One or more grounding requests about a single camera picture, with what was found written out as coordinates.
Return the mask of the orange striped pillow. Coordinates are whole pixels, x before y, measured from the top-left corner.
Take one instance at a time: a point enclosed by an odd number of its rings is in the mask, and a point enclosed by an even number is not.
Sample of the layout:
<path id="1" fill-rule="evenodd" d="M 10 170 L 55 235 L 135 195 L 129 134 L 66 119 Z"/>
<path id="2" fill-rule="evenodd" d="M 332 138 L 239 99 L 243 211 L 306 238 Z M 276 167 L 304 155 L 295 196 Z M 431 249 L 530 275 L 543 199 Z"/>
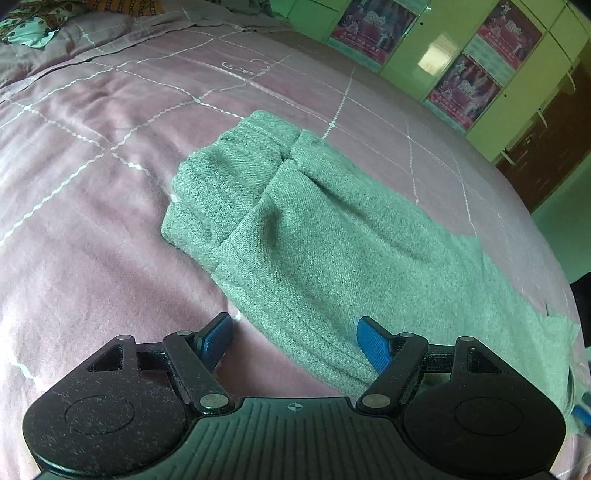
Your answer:
<path id="1" fill-rule="evenodd" d="M 163 13 L 158 0 L 87 0 L 85 5 L 92 11 L 118 13 L 133 17 Z"/>

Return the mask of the pink checked bedspread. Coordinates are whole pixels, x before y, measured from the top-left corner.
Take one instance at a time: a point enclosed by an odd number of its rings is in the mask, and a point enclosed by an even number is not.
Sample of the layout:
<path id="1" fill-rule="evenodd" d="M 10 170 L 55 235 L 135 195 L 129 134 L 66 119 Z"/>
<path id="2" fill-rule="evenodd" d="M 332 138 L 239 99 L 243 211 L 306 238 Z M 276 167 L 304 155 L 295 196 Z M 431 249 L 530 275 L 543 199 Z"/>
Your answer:
<path id="1" fill-rule="evenodd" d="M 183 2 L 90 13 L 40 50 L 1 48 L 1 475 L 36 475 L 29 405 L 107 340 L 228 308 L 161 237 L 178 164 L 256 110 L 325 137 L 457 235 L 544 313 L 578 315 L 509 182 L 380 76 L 263 15 Z"/>

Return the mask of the yellow-green wardrobe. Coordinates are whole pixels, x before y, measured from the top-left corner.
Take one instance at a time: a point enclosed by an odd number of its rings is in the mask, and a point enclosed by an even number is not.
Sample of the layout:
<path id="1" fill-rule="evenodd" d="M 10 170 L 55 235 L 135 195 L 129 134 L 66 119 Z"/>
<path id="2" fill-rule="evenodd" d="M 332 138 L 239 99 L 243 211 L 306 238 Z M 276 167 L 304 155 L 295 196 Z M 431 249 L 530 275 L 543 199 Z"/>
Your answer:
<path id="1" fill-rule="evenodd" d="M 488 160 L 547 126 L 590 44 L 587 1 L 274 1 L 295 30 L 349 56 Z"/>

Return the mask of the lower right pink poster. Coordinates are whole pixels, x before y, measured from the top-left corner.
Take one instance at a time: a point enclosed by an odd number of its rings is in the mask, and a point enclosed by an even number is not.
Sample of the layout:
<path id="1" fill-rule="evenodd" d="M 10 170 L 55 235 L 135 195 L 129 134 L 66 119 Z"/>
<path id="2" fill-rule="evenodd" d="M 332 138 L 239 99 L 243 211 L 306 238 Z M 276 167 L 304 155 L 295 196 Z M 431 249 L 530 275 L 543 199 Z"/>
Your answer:
<path id="1" fill-rule="evenodd" d="M 424 105 L 465 134 L 501 91 L 501 86 L 469 56 L 461 54 L 424 100 Z"/>

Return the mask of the upper right pink poster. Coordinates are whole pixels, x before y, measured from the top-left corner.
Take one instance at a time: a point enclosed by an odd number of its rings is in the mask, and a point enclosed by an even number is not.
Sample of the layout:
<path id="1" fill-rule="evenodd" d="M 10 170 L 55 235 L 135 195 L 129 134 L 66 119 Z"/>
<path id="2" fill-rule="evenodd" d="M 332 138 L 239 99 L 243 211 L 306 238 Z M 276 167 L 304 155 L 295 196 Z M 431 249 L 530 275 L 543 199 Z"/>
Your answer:
<path id="1" fill-rule="evenodd" d="M 518 70 L 541 39 L 542 32 L 512 1 L 499 1 L 477 35 L 513 70 Z"/>

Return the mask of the upper left pink poster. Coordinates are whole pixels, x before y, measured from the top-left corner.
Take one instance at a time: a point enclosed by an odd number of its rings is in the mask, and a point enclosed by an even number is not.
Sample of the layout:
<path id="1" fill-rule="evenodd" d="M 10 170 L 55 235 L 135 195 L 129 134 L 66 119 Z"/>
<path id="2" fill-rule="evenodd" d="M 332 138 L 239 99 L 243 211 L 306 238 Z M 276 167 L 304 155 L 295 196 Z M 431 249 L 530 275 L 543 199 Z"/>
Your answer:
<path id="1" fill-rule="evenodd" d="M 377 71 L 416 19 L 417 12 L 407 1 L 351 1 L 328 44 Z"/>

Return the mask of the pink poster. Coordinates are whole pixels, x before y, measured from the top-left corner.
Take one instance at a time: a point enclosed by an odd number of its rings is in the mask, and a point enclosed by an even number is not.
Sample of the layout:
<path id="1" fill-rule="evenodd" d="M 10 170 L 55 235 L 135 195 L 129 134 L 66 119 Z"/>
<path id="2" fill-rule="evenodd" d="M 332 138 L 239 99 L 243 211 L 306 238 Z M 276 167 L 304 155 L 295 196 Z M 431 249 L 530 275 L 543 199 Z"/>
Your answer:
<path id="1" fill-rule="evenodd" d="M 351 1 L 328 44 L 377 71 L 416 19 L 417 12 L 407 1 Z"/>
<path id="2" fill-rule="evenodd" d="M 541 39 L 542 32 L 512 1 L 499 1 L 477 35 L 513 70 L 518 70 Z"/>
<path id="3" fill-rule="evenodd" d="M 424 100 L 424 105 L 465 134 L 501 91 L 501 86 L 469 56 L 461 54 Z"/>

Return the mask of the grey-green knit pants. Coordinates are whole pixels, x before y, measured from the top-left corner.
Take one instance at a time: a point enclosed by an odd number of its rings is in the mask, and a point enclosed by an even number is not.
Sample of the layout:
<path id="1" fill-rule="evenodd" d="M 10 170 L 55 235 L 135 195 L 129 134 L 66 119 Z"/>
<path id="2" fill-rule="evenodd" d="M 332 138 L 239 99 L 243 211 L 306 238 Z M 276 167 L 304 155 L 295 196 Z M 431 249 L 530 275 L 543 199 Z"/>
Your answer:
<path id="1" fill-rule="evenodd" d="M 369 316 L 440 345 L 473 336 L 572 411 L 578 326 L 533 307 L 478 238 L 451 233 L 314 132 L 256 111 L 188 156 L 171 189 L 163 238 L 339 393 L 358 398 L 376 379 L 356 344 Z"/>

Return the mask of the patterned teal pillow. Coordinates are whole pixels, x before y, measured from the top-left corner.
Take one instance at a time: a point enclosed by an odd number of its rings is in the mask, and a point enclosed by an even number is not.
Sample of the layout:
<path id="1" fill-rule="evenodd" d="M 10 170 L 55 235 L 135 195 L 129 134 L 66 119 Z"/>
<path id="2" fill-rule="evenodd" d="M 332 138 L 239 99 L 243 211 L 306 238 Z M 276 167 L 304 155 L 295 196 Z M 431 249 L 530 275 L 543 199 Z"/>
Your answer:
<path id="1" fill-rule="evenodd" d="M 88 11 L 85 1 L 17 1 L 1 5 L 1 42 L 43 48 L 71 18 Z"/>

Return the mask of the dark brown wooden door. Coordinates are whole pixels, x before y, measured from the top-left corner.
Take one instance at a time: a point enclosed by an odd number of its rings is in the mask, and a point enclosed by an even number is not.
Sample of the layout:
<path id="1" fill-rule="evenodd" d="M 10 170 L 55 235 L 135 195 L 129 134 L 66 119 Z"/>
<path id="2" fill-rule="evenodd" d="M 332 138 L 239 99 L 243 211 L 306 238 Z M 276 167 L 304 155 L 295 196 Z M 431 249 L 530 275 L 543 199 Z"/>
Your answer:
<path id="1" fill-rule="evenodd" d="M 580 64 L 497 169 L 534 212 L 590 152 L 590 73 Z"/>

